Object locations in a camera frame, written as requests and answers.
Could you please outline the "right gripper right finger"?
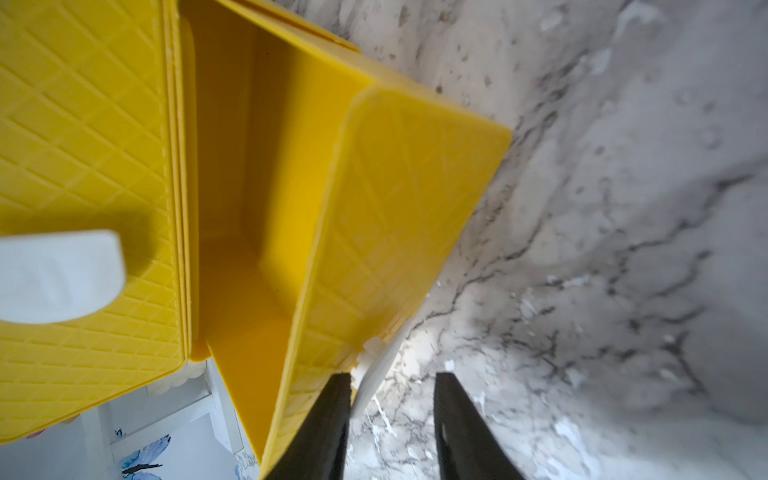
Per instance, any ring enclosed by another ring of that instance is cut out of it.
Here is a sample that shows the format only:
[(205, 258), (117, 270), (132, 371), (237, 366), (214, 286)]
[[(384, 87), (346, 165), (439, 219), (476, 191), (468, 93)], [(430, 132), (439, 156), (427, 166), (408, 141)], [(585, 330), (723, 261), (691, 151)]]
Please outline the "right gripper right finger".
[(454, 373), (436, 374), (434, 424), (441, 479), (524, 479)]

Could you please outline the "yellow three-drawer cabinet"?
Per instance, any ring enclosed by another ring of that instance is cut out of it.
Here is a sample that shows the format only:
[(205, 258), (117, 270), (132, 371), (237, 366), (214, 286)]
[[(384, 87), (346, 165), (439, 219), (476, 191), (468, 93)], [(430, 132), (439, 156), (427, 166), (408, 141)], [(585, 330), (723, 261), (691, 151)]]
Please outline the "yellow three-drawer cabinet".
[(62, 314), (57, 240), (119, 242), (126, 280), (2, 316), (2, 441), (212, 359), (270, 473), (417, 312), (511, 140), (270, 2), (3, 2), (1, 300)]

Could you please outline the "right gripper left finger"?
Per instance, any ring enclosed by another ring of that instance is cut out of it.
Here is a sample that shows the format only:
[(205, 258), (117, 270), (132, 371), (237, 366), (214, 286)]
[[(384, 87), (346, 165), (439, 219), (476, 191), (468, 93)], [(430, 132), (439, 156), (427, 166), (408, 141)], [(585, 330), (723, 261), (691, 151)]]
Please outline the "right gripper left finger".
[(350, 412), (351, 375), (334, 374), (265, 479), (342, 479)]

